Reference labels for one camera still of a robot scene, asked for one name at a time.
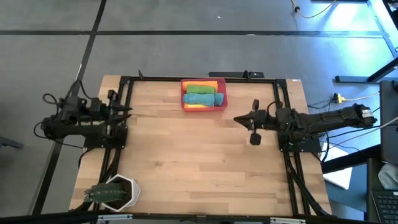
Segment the yellow towel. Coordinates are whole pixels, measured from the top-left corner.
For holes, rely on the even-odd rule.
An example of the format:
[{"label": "yellow towel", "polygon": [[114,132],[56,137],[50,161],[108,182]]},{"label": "yellow towel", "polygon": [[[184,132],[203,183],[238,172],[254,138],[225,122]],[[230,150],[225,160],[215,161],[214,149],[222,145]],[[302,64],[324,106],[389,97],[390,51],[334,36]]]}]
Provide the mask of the yellow towel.
[{"label": "yellow towel", "polygon": [[188,81],[182,83],[182,89],[184,91],[187,90],[188,85],[201,85],[201,86],[212,86],[218,91],[217,81]]},{"label": "yellow towel", "polygon": [[188,103],[184,103],[184,108],[188,109],[188,108],[208,108],[209,106],[205,106],[205,105],[191,105]]}]

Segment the wooden table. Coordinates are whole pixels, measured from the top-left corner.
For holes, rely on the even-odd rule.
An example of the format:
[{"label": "wooden table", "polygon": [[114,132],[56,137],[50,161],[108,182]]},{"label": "wooden table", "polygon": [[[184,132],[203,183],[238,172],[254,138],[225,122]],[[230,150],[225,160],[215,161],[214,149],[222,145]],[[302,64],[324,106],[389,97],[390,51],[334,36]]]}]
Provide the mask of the wooden table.
[{"label": "wooden table", "polygon": [[[117,91],[120,76],[105,75],[99,97]],[[290,103],[308,113],[300,80],[287,80]],[[180,82],[134,82],[132,118],[118,174],[137,181],[142,192],[124,212],[208,215],[292,215],[286,171],[277,134],[260,131],[260,146],[233,121],[247,114],[253,99],[260,109],[274,101],[272,85],[227,83],[228,107],[220,112],[184,113]],[[81,161],[70,208],[82,203],[83,191],[100,176],[104,149]],[[317,202],[331,212],[319,161],[301,153],[305,183]],[[299,211],[301,196],[296,186]]]}]

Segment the red basket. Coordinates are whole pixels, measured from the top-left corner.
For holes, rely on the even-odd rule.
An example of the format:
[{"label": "red basket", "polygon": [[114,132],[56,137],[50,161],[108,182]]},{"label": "red basket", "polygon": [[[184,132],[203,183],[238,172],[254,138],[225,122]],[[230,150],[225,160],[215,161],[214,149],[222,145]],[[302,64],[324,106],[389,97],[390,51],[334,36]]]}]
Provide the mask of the red basket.
[{"label": "red basket", "polygon": [[[218,84],[218,93],[224,93],[224,101],[221,106],[209,107],[209,108],[184,108],[184,94],[187,92],[183,90],[182,83],[188,81],[217,81]],[[206,112],[206,111],[223,111],[228,106],[228,100],[226,97],[226,86],[225,86],[225,79],[224,78],[195,78],[195,79],[185,79],[181,80],[181,108],[185,112]]]}]

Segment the green towel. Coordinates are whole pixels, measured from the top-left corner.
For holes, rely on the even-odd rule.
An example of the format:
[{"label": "green towel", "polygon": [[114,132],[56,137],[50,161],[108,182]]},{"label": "green towel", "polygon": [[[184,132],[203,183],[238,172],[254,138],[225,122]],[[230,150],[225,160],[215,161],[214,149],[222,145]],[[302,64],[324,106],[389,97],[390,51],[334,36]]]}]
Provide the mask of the green towel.
[{"label": "green towel", "polygon": [[197,86],[188,85],[187,93],[198,93],[198,94],[215,94],[216,89],[212,86]]}]

